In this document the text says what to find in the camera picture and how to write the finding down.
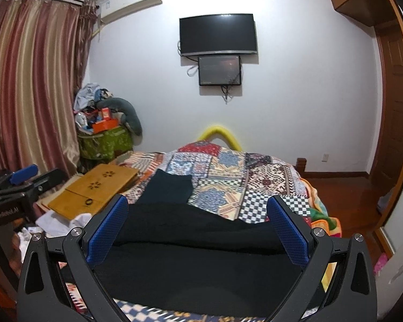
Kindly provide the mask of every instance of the door panel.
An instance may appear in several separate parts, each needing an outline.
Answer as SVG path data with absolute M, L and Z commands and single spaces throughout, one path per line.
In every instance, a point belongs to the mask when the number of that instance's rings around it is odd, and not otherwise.
M 403 34 L 399 25 L 376 29 L 383 70 L 381 132 L 370 179 L 384 194 L 403 165 Z

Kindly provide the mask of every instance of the blue gripper pad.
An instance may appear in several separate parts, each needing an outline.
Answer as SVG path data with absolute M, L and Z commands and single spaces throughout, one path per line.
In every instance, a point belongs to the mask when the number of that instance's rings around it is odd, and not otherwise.
M 87 263 L 90 268 L 103 263 L 128 215 L 128 201 L 121 196 L 88 243 Z
M 309 262 L 307 242 L 274 197 L 267 201 L 267 216 L 291 262 L 305 268 Z
M 9 179 L 9 182 L 12 185 L 19 185 L 24 183 L 26 180 L 34 177 L 39 172 L 39 169 L 35 164 L 31 166 L 25 167 L 19 171 L 13 172 L 12 177 Z

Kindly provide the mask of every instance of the television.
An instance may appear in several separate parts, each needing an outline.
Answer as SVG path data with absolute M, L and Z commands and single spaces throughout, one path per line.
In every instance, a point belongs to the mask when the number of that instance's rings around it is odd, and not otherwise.
M 181 55 L 257 54 L 252 14 L 212 14 L 179 19 Z
M 199 57 L 200 86 L 240 86 L 240 56 L 211 55 Z

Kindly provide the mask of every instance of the silver screw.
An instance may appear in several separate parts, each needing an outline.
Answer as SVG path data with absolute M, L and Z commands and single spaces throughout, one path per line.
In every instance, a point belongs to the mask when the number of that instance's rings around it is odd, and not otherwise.
M 74 228 L 72 231 L 70 231 L 70 234 L 74 237 L 79 236 L 82 233 L 81 228 Z
M 313 233 L 315 234 L 315 236 L 318 236 L 318 237 L 323 237 L 325 235 L 325 231 L 321 228 L 313 229 Z
M 42 234 L 40 232 L 36 232 L 33 236 L 31 236 L 31 240 L 39 241 L 42 238 Z
M 356 233 L 354 235 L 354 238 L 358 241 L 358 242 L 363 242 L 364 241 L 364 237 L 363 235 L 361 235 L 360 233 Z

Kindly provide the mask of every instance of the yellow foam tube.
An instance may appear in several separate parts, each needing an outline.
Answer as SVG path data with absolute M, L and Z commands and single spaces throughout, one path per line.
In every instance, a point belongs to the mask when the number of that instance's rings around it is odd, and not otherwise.
M 236 150 L 236 151 L 242 151 L 242 147 L 239 145 L 236 138 L 230 133 L 229 130 L 226 130 L 224 127 L 221 127 L 221 126 L 209 127 L 207 130 L 205 130 L 203 132 L 203 134 L 200 136 L 199 140 L 207 140 L 213 134 L 222 135 L 225 138 L 225 140 L 227 141 L 228 145 L 231 147 L 231 149 Z

